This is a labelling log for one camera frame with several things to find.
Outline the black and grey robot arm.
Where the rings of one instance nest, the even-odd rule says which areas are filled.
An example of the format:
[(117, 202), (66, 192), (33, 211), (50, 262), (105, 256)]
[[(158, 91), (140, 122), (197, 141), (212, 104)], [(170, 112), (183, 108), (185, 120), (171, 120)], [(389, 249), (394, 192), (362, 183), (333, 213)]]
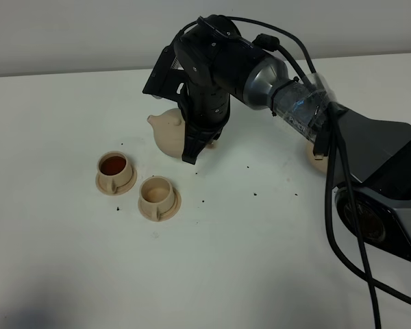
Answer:
[(278, 38), (242, 37), (236, 18), (212, 15), (173, 40), (184, 70), (182, 160), (195, 163), (229, 117), (231, 97), (269, 109), (328, 159), (327, 185), (358, 245), (411, 262), (411, 125), (369, 119), (340, 104), (312, 62), (303, 70)]

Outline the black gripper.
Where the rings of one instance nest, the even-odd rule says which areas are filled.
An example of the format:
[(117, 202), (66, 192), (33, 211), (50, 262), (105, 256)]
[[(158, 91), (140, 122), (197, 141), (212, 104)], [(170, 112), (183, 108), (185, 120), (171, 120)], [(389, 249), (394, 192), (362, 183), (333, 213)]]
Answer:
[(173, 49), (187, 75), (179, 102), (185, 120), (182, 161), (194, 165), (227, 123), (229, 98), (243, 100), (245, 84), (257, 66), (257, 47), (229, 17), (213, 14), (179, 32)]

